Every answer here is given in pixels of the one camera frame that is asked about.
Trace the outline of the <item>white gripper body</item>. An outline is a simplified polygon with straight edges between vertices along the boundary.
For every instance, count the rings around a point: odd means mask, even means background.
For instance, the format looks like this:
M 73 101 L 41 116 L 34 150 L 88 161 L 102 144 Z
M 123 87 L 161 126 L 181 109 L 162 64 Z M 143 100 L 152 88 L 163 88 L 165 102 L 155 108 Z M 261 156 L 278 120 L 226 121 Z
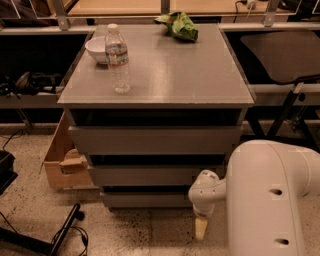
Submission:
M 188 192 L 197 217 L 210 218 L 215 202 L 226 198 L 226 179 L 220 179 L 210 170 L 202 170 Z

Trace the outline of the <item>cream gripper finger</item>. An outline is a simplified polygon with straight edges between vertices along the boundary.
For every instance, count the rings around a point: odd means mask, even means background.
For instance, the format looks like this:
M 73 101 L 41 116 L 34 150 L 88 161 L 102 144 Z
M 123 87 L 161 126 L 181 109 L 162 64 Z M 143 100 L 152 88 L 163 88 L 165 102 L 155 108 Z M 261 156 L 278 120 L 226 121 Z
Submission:
M 195 218 L 195 238 L 199 241 L 204 239 L 208 221 L 204 218 Z

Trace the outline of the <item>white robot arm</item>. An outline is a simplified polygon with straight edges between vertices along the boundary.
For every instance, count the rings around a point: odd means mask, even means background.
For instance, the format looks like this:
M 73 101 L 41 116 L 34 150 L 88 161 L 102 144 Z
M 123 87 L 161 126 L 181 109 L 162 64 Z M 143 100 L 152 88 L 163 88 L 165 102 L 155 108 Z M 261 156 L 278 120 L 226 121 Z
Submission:
M 227 205 L 229 256 L 306 256 L 297 199 L 320 194 L 320 153 L 268 140 L 238 146 L 221 179 L 203 170 L 191 186 L 195 238 L 216 201 Z

